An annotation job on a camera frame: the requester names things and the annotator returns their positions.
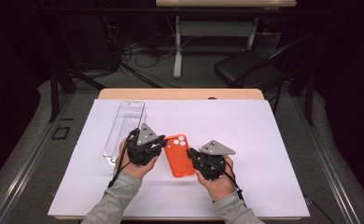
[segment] black chair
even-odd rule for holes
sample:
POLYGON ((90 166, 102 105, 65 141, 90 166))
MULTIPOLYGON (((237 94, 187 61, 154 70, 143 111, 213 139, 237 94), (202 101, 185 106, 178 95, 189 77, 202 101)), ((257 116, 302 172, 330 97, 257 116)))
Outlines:
POLYGON ((252 50, 245 50, 216 63, 215 73, 228 85, 228 88, 259 89, 262 92, 278 87, 273 113, 275 114, 283 83, 304 71, 300 62, 302 48, 313 39, 305 35, 270 54, 260 57, 252 50), (295 63, 286 66, 286 62, 295 63))

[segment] desk leg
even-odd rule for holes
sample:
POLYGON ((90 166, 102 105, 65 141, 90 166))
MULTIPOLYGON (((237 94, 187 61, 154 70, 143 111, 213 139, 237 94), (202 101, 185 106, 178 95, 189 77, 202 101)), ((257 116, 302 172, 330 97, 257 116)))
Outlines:
POLYGON ((181 27, 179 16, 176 16, 175 23, 175 32, 176 32, 176 55, 175 55, 175 67, 174 67, 174 78, 181 78, 181 70, 182 70, 182 49, 181 49, 181 27))
POLYGON ((256 30, 258 28, 258 22, 259 22, 259 18, 255 18, 252 21, 252 27, 250 27, 250 29, 251 29, 250 36, 248 38, 248 43, 246 43, 246 49, 247 50, 252 50, 252 45, 254 44, 254 38, 255 38, 256 30))

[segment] hand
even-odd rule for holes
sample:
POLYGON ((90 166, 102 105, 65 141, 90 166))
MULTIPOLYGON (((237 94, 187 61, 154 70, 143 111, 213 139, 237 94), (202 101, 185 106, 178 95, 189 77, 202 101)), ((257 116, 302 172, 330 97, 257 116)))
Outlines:
MULTIPOLYGON (((121 152, 123 150, 124 147, 124 143, 126 142, 126 139, 123 140, 123 142, 121 142, 120 146, 119 146, 119 156, 116 158, 116 166, 115 169, 118 169, 119 167, 119 163, 120 163, 120 157, 121 157, 121 152)), ((127 150, 124 153, 124 158, 123 158, 123 164, 121 165, 121 167, 125 166, 126 164, 129 164, 124 167, 121 171, 127 175, 131 175, 135 178, 138 179, 143 179, 144 176, 153 169, 153 167, 155 166, 155 162, 157 160, 158 157, 154 157, 146 166, 139 166, 139 165, 135 165, 132 162, 130 162, 130 158, 128 156, 127 150)))
MULTIPOLYGON (((224 155, 223 158, 225 159, 225 162, 227 162, 231 166, 229 167, 229 165, 226 164, 226 169, 225 169, 226 173, 229 174, 231 177, 235 178, 235 176, 233 176, 233 173, 231 171, 233 166, 231 158, 227 155, 224 155)), ((207 180, 203 177, 200 171, 196 170, 196 174, 200 184, 202 184, 208 190, 208 193, 211 196, 212 200, 214 200, 214 202, 221 200, 222 198, 228 196, 234 191, 233 183, 225 175, 216 180, 207 180)))

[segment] white desk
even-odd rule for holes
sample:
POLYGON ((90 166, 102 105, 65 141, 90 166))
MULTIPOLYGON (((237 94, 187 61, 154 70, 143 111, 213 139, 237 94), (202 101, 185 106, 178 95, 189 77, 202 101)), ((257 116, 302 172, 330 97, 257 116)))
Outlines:
MULTIPOLYGON (((49 215, 59 219, 82 219, 102 198, 112 178, 113 167, 102 156, 107 136, 121 100, 105 100, 130 93, 128 100, 153 98, 195 99, 215 96, 218 100, 145 100, 147 124, 157 133, 184 133, 191 147, 212 139, 231 147, 236 155, 234 172, 244 191, 247 206, 260 218, 308 217, 309 212, 292 169, 272 110, 264 100, 219 100, 223 92, 231 98, 254 99, 258 90, 129 90, 105 91, 96 100, 65 172, 49 215)), ((174 178, 165 154, 144 178, 139 193, 126 209, 126 219, 218 219, 211 198, 197 177, 174 178)))
MULTIPOLYGON (((295 0, 156 0, 158 7, 294 7, 295 0)), ((252 49, 259 18, 252 21, 181 21, 175 23, 175 67, 174 78, 181 78, 182 35, 247 36, 247 50, 252 49)))

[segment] gray sleeve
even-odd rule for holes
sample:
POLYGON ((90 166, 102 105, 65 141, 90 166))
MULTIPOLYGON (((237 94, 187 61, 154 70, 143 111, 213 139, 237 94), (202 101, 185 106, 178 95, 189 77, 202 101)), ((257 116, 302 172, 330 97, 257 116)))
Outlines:
POLYGON ((250 208, 244 206, 244 202, 237 197, 237 193, 233 192, 221 200, 213 203, 217 213, 225 219, 226 224, 263 224, 255 217, 254 212, 250 208))
POLYGON ((120 172, 113 187, 105 190, 104 197, 85 216, 82 224, 120 223, 124 210, 141 185, 142 180, 120 172))

